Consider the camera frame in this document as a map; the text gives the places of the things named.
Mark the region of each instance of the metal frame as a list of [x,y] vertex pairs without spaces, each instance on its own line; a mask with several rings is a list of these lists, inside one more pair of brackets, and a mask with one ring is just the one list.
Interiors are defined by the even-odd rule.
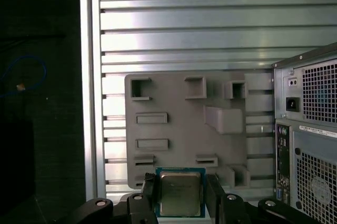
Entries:
[[298,64],[308,64],[306,61],[312,59],[314,62],[310,62],[310,64],[314,64],[317,60],[322,60],[322,58],[331,56],[331,53],[336,53],[337,51],[337,43],[328,44],[323,47],[319,47],[317,49],[313,49],[309,52],[305,52],[299,54],[294,57],[286,58],[282,61],[276,62],[272,65],[275,69],[285,68],[285,67],[299,67]]
[[[118,110],[117,106],[122,105],[122,103],[115,103],[116,99],[114,98],[122,100],[123,90],[119,85],[122,83],[123,76],[127,73],[163,70],[269,68],[276,60],[303,53],[323,45],[326,41],[333,42],[334,25],[336,25],[333,17],[337,11],[334,8],[335,3],[336,0],[211,0],[209,2],[205,0],[81,0],[87,199],[106,197],[106,191],[108,191],[111,198],[114,197],[118,201],[120,195],[130,191],[130,188],[124,184],[126,177],[123,173],[123,164],[125,164],[126,156],[117,161],[112,160],[108,165],[111,164],[117,168],[108,169],[104,153],[104,137],[116,136],[120,139],[124,137],[124,133],[121,132],[123,131],[122,127],[125,127],[125,125],[123,126],[122,113],[118,111],[109,114],[110,111],[108,111],[115,112]],[[238,18],[232,19],[232,16],[239,15],[236,15],[235,12],[228,12],[228,10],[235,10],[237,7],[243,10],[246,9],[246,5],[249,5],[250,7],[247,9],[252,9],[253,12],[240,12],[242,18],[240,17],[239,21]],[[297,17],[300,15],[301,18],[290,18],[290,15],[286,15],[284,18],[274,18],[274,16],[266,15],[270,11],[277,14],[280,5],[287,8],[284,11],[290,10],[292,15]],[[225,9],[224,13],[213,11],[218,6]],[[191,7],[205,11],[203,13],[208,19],[204,18],[201,12],[190,11]],[[101,10],[105,14],[103,19],[101,19]],[[312,12],[310,15],[305,14],[309,11],[317,13],[317,17],[313,17],[316,15],[312,15]],[[128,12],[130,15],[125,19],[123,12]],[[167,22],[165,13],[174,18],[172,17]],[[320,13],[324,13],[323,16],[326,18],[321,18]],[[111,23],[103,23],[106,30],[102,30],[101,21],[111,20],[111,16],[116,17],[114,21],[119,24],[113,26]],[[220,16],[220,19],[225,18],[228,22],[218,25],[217,19],[214,19],[215,23],[213,23],[213,18],[210,16]],[[163,38],[163,41],[166,42],[169,40],[167,38],[172,36],[172,32],[176,31],[183,31],[179,34],[184,34],[184,38],[187,36],[191,39],[187,47],[181,43],[166,43],[157,46],[152,40],[153,37],[156,37],[156,39]],[[119,39],[119,41],[127,43],[129,38],[133,38],[134,48],[139,50],[130,50],[128,46],[108,46],[102,52],[101,39],[105,39],[104,42],[106,42],[107,36],[108,42],[115,42]],[[204,37],[209,40],[209,43],[195,47],[195,44],[204,42]],[[110,81],[118,85],[119,90],[108,93],[111,90],[107,91]],[[104,99],[103,94],[108,94],[109,99]],[[110,121],[114,122],[114,126],[104,127],[108,120],[103,115],[108,117],[116,115],[119,118]],[[105,168],[107,173],[113,175],[113,181],[109,185],[106,185],[105,181]],[[123,177],[123,181],[118,180],[118,175]]]
[[86,199],[97,197],[95,125],[93,104],[92,2],[81,0],[82,94]]

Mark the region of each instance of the shiny metal surface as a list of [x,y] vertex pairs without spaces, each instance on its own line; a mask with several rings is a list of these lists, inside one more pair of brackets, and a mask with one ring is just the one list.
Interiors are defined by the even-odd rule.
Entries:
[[[97,189],[96,197],[115,200],[132,191],[126,186],[125,163],[128,73],[268,68],[335,42],[336,4],[337,0],[81,0],[87,198],[93,195],[88,188]],[[92,35],[87,36],[90,27]],[[92,61],[86,59],[88,50]],[[90,158],[93,146],[97,164]],[[273,173],[272,159],[264,164],[265,174],[259,162],[248,160],[254,176]],[[254,201],[266,196],[265,188],[251,194],[253,190],[238,194],[254,195],[249,198]],[[273,195],[270,190],[267,196]]]
[[97,197],[94,145],[91,0],[81,0],[82,94],[86,200]]
[[103,34],[101,45],[103,52],[291,47],[296,38],[297,47],[319,47],[333,43],[337,35],[334,26],[221,29]]
[[127,13],[107,11],[101,14],[101,29],[116,32],[119,29],[336,25],[336,15],[334,6],[229,7],[226,10],[210,8],[197,12],[195,9],[138,10]]
[[93,50],[93,78],[94,78],[94,107],[95,116],[95,147],[96,147],[96,175],[97,196],[106,197],[105,190],[105,161],[103,139],[103,105],[102,105],[102,76],[101,76],[101,31],[100,0],[91,0],[92,3],[92,50]]

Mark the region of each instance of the metal panel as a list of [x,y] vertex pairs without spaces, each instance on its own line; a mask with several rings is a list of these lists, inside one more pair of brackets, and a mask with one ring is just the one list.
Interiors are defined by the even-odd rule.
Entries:
[[105,164],[105,179],[117,180],[121,184],[127,181],[127,167],[126,163]]
[[264,74],[245,74],[248,90],[272,90],[274,88],[272,82],[273,75]]
[[274,175],[275,160],[273,158],[248,159],[247,169],[252,177]]
[[[336,11],[337,0],[81,0],[87,199],[126,184],[126,155],[110,145],[125,140],[126,74],[268,68],[334,42]],[[251,112],[272,111],[254,97]]]
[[122,33],[102,35],[102,51],[160,49],[219,49],[323,46],[335,42],[335,27],[244,28],[184,32]]
[[274,96],[265,94],[248,95],[246,99],[247,112],[273,111]]
[[247,138],[247,155],[268,155],[274,152],[273,137]]
[[258,133],[272,133],[274,129],[273,125],[247,125],[247,134],[258,134]]
[[126,157],[126,142],[105,142],[104,143],[105,159],[125,159]]
[[175,9],[171,11],[129,11],[101,14],[101,29],[152,29],[152,28],[202,28],[202,27],[257,27],[336,25],[335,6],[308,7],[230,7]]

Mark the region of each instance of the fan grille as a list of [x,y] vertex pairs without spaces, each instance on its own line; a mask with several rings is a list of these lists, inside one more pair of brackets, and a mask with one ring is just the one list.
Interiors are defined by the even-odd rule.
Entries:
[[336,165],[302,153],[297,181],[303,211],[323,224],[337,223]]
[[303,71],[303,112],[307,119],[337,122],[337,64]]

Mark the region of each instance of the plastic slot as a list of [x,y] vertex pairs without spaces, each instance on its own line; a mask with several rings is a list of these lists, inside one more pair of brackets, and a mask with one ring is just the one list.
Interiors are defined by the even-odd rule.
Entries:
[[224,99],[245,99],[247,97],[247,87],[245,81],[234,80],[223,85]]
[[185,77],[187,95],[185,99],[206,99],[206,78],[203,76]]
[[134,158],[134,162],[135,167],[137,168],[153,168],[154,156],[153,155],[136,156]]
[[131,100],[150,100],[151,97],[144,92],[144,89],[150,83],[149,77],[131,79]]
[[168,150],[168,139],[138,139],[136,140],[136,149],[149,150]]
[[153,162],[136,162],[136,166],[153,166]]
[[217,167],[218,160],[215,154],[212,155],[196,155],[196,164],[201,167]]
[[232,188],[247,188],[250,186],[250,172],[244,165],[225,167],[226,180]]
[[161,124],[167,123],[167,113],[137,113],[137,124]]

